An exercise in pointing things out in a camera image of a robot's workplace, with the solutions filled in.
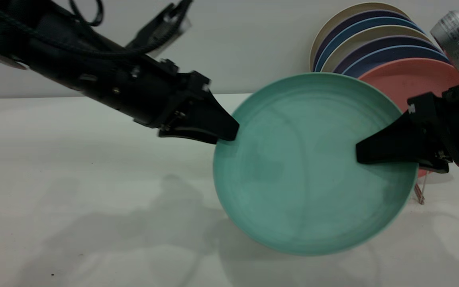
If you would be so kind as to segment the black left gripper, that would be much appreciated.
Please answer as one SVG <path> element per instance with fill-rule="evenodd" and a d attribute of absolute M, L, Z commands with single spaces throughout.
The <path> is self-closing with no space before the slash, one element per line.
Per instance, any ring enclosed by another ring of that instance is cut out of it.
<path fill-rule="evenodd" d="M 239 123 L 210 92 L 211 80 L 197 71 L 181 73 L 171 60 L 158 62 L 160 71 L 145 77 L 144 103 L 133 121 L 160 129 L 159 138 L 183 138 L 215 145 L 219 140 L 234 141 Z M 181 126 L 171 122 L 182 117 Z"/>

